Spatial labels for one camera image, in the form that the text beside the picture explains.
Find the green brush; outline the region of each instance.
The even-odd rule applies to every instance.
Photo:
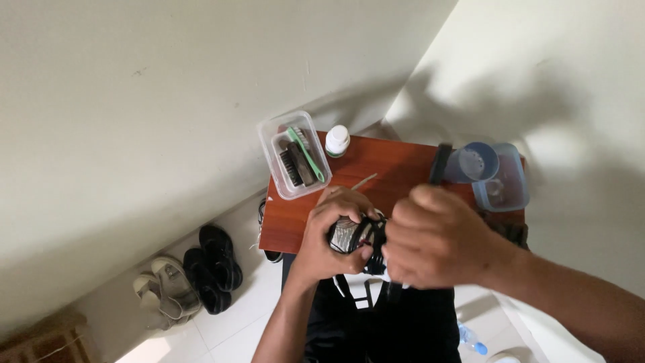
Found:
[[[300,146],[300,149],[303,151],[303,154],[307,157],[309,166],[312,167],[313,173],[316,174],[316,178],[318,178],[318,180],[320,180],[321,183],[324,183],[323,172],[320,169],[318,169],[318,167],[316,166],[316,163],[313,162],[312,157],[309,155],[309,152],[307,151],[307,149],[304,148],[304,144],[302,139],[300,139],[300,136],[298,136],[298,134],[293,130],[293,128],[291,128],[291,126],[289,126],[286,129],[286,131],[289,133],[289,137],[291,138],[291,141],[297,143]]]

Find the white tile floor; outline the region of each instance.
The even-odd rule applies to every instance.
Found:
[[[118,363],[243,363],[251,361],[264,327],[278,301],[281,286],[281,264],[271,264],[262,251],[252,247],[257,242],[257,206],[254,198],[237,210],[217,220],[233,238],[235,253],[244,271],[244,282],[233,293],[233,305],[224,313],[209,315],[201,311],[186,326],[171,329],[143,342]],[[188,236],[168,250],[182,257],[183,252],[198,245],[197,235]],[[349,279],[354,297],[365,296],[362,280]],[[374,299],[381,283],[371,284]],[[499,301],[487,289],[460,286],[455,290],[459,318],[479,336],[489,354],[460,347],[464,363],[485,362],[490,356],[512,349],[523,363],[546,363],[537,360],[516,328],[511,324]]]

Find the plastic cup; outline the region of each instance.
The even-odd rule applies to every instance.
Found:
[[[455,150],[448,158],[444,180],[452,183],[475,183],[497,174],[499,157],[490,145],[472,142]]]

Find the table top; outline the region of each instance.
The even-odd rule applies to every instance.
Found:
[[[317,132],[320,140],[325,140],[327,133]],[[376,177],[360,186],[358,191],[365,194],[374,207],[389,218],[398,200],[407,196],[416,185],[427,181],[436,150],[436,146],[352,136],[345,155],[340,158],[327,156],[332,170],[330,185],[351,188],[377,173]],[[457,193],[466,203],[477,208],[470,184],[443,182],[442,187]],[[309,211],[313,209],[322,192],[319,190],[294,200],[284,200],[278,195],[271,178],[266,193],[259,248],[297,253]],[[523,223],[524,209],[491,213],[491,217],[498,221]]]

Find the white wall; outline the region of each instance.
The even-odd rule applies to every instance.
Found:
[[[386,119],[404,141],[514,142],[531,249],[645,297],[643,14],[636,0],[459,1]]]
[[[262,119],[381,119],[454,3],[0,0],[0,333],[266,187]]]

